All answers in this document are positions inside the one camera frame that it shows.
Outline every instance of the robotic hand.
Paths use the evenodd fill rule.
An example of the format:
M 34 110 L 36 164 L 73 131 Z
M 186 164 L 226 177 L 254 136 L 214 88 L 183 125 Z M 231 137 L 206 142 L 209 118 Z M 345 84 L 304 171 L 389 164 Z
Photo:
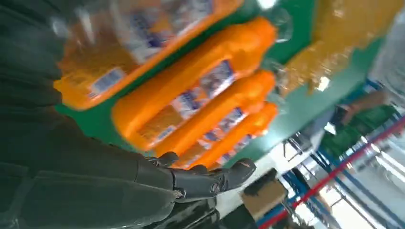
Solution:
M 147 157 L 154 166 L 169 167 L 178 160 L 174 152 L 167 152 L 160 158 Z M 240 187 L 256 170 L 250 159 L 239 160 L 230 169 L 208 171 L 204 166 L 190 170 L 164 168 L 173 176 L 173 190 L 178 202 L 213 198 L 220 193 Z

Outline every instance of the orange packaging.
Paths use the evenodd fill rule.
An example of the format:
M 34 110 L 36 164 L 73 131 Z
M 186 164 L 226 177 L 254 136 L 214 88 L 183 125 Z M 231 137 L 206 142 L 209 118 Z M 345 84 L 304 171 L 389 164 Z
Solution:
M 252 76 L 237 80 L 205 107 L 162 140 L 154 151 L 161 156 L 168 151 L 182 156 L 205 133 L 215 127 L 236 108 L 245 115 L 260 111 L 267 94 L 275 87 L 275 76 L 260 70 Z
M 63 102 L 85 110 L 113 96 L 241 0 L 120 0 L 78 8 L 69 27 L 63 73 L 54 86 Z
M 276 116 L 276 104 L 266 103 L 260 112 L 247 116 L 227 134 L 226 138 L 215 142 L 203 154 L 196 155 L 188 162 L 188 166 L 183 168 L 190 169 L 196 165 L 217 168 L 224 165 L 253 139 L 264 135 Z
M 247 117 L 248 112 L 239 107 L 232 110 L 214 129 L 205 133 L 191 148 L 184 152 L 179 161 L 176 162 L 175 167 L 187 168 L 193 161 L 211 149 L 216 142 L 224 139 L 230 130 Z
M 276 36 L 262 17 L 217 33 L 119 100 L 115 127 L 133 146 L 153 148 L 235 80 L 251 75 Z

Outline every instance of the person's arm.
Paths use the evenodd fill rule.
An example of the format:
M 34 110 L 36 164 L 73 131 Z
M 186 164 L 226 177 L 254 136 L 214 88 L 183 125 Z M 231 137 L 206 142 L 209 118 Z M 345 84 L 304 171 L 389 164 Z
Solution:
M 385 90 L 379 90 L 366 94 L 351 104 L 344 105 L 343 108 L 347 110 L 347 113 L 342 123 L 348 124 L 351 119 L 361 111 L 384 105 L 387 99 L 388 93 Z
M 67 18 L 83 2 L 0 3 L 0 227 L 148 225 L 174 205 L 169 171 L 85 136 L 54 108 L 65 40 L 50 18 Z

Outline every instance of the plastic bottle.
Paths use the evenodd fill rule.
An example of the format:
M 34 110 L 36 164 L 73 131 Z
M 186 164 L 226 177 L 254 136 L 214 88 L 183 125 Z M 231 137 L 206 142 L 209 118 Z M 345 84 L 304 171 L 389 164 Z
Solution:
M 263 106 L 264 102 L 257 104 L 257 107 Z M 218 141 L 222 141 L 238 123 L 243 121 L 249 111 L 243 111 L 241 108 L 235 108 L 219 124 L 209 132 L 205 133 L 197 142 L 192 145 L 175 163 L 174 167 L 187 168 L 196 159 L 201 157 L 207 150 Z
M 242 111 L 247 111 L 247 114 L 260 111 L 263 107 L 261 102 L 266 99 L 267 94 L 275 85 L 276 79 L 273 73 L 264 70 L 237 80 L 180 128 L 161 141 L 154 148 L 154 152 L 160 156 L 172 151 L 181 156 L 201 136 L 214 129 L 234 109 L 240 108 Z
M 277 114 L 277 105 L 266 103 L 260 112 L 246 117 L 227 134 L 224 140 L 213 144 L 203 155 L 197 156 L 196 160 L 188 163 L 186 168 L 190 169 L 196 165 L 217 168 L 224 165 L 253 139 L 266 134 L 268 126 Z
M 76 24 L 53 21 L 68 38 L 55 88 L 64 103 L 91 108 L 133 82 L 241 0 L 108 0 L 76 9 Z
M 154 147 L 233 81 L 252 74 L 276 30 L 259 17 L 217 33 L 119 100 L 112 111 L 118 132 L 140 149 Z

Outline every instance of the person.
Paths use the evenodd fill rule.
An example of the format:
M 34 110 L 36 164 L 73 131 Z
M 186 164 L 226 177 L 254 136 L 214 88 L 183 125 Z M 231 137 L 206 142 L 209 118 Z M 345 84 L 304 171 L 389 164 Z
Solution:
M 69 21 L 85 3 L 0 3 L 2 229 L 139 228 L 167 217 L 179 199 L 212 198 L 240 186 L 255 169 L 250 160 L 205 174 L 165 168 L 85 136 L 57 112 L 62 96 L 53 82 L 61 78 L 65 40 L 48 21 Z
M 405 8 L 396 16 L 369 73 L 369 80 L 377 90 L 344 105 L 347 113 L 342 122 L 347 124 L 357 113 L 383 104 L 405 108 L 404 62 Z

